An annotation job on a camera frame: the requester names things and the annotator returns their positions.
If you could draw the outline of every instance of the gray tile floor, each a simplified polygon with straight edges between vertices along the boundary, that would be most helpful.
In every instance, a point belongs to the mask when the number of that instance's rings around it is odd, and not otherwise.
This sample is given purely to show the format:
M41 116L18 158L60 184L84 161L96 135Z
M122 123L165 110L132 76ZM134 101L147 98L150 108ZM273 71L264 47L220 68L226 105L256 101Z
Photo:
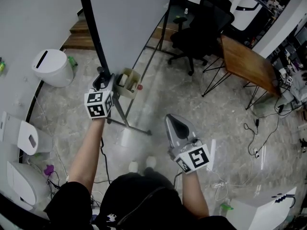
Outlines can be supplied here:
M143 73L151 56L152 50L142 52L135 70ZM82 139L91 120L88 118L83 105L84 93L87 92L89 81L96 76L99 60L95 51L67 50L66 54L73 56L78 62L73 82L65 88L54 88L44 84L38 102L44 110L50 132L53 134L59 156L66 171L69 171L73 158L78 151ZM216 153L213 171L230 184L243 184L250 175L245 186L228 186L216 189L211 184L219 182L216 174L205 169L198 171L201 186L209 205L211 214L221 214L220 204L229 202L237 195L256 193L268 188L292 185L297 186L296 206L290 214L299 212L302 200L305 197L305 177L307 160L305 154L299 154L298 139L304 137L304 132L297 132L300 122L298 113L292 112L286 118L279 120L277 131L260 152L260 158L249 157L247 147L252 139L252 133L243 127L247 123L254 127L256 117L251 110L245 110L252 95L253 88L242 88L244 80L231 76L204 98L201 93L211 81L214 71L202 73L204 67L200 61L194 60L195 73L190 77L188 60L185 58L167 64L169 55L157 52L143 79L143 90L137 94L128 121L132 126L140 129L150 129L152 136L125 129L117 124L106 124L103 138L105 153L108 159L109 175L111 179L128 172L128 165L132 160L139 162L141 169L148 155L157 158L156 170L173 181L178 172L178 166L172 162L166 153L168 141L164 128L164 116L168 113L181 115L190 120L199 132L203 142L211 147L212 139L216 140ZM207 57L210 62L215 56ZM120 98L126 111L129 100ZM274 113L273 107L265 109L266 114ZM112 118L120 117L112 108ZM253 147L261 147L269 133L275 130L278 116L271 115L260 121L259 135L255 137ZM40 107L35 105L31 124L48 133L46 122ZM63 168L55 151L50 154L40 154L25 158L44 169L47 164L53 164L60 176L60 184L65 183ZM105 162L99 157L98 170L95 181L106 180ZM102 194L107 190L107 183L95 184L93 190ZM181 177L179 177L178 192L181 195ZM94 198L102 200L99 193L93 193Z

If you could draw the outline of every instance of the whiteboard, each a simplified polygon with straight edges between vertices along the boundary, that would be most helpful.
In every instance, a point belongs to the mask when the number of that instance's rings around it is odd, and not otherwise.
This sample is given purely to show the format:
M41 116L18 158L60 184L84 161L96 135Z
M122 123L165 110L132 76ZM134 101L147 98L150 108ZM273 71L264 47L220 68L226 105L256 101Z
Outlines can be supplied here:
M132 68L170 0L91 0L110 73Z

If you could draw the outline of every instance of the white sneaker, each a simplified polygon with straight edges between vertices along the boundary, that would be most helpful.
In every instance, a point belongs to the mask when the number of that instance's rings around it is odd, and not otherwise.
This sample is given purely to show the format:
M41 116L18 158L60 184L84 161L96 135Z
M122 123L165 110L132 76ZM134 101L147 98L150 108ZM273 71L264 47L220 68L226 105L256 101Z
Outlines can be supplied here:
M129 170L129 172L138 173L139 172L139 164L138 164L138 162L132 161L129 164L128 170Z
M155 166L157 165L157 160L155 159L154 156L149 156L147 159L146 159L146 168L152 168L154 169Z

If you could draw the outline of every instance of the office chair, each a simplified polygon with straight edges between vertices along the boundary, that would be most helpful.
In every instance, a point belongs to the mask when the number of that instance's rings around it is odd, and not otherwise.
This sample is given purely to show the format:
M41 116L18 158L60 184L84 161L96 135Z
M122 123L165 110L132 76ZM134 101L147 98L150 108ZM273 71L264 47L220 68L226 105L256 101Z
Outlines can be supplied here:
M178 32L171 36L173 48L180 49L183 53L174 56L172 60L187 56L189 59L191 71L194 73L193 58L203 61L205 66L208 61L203 59L205 55L211 55L218 47L217 37L235 17L230 12L231 2L229 0L201 0L199 10L190 27L182 30L182 24L187 19L177 18L174 23L178 24Z

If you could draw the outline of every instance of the wooden table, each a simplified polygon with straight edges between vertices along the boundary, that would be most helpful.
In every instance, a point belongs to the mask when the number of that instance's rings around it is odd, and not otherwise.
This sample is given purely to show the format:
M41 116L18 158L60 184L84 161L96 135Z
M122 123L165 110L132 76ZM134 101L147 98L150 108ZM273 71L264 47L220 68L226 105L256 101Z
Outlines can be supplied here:
M248 81L248 83L251 82L254 84L253 86L248 86L248 84L246 84L244 87L256 87L246 109L249 109L253 104L255 104L266 92L280 96L279 90L273 85L273 80L276 79L273 65L267 59L225 35L222 35L221 39L224 61L220 67L209 69L210 66L217 61L216 60L203 71L206 72L209 70L218 69L207 90L202 95L203 97L232 74L245 79ZM221 68L226 69L226 74L210 88ZM252 104L259 87L263 88L266 92Z

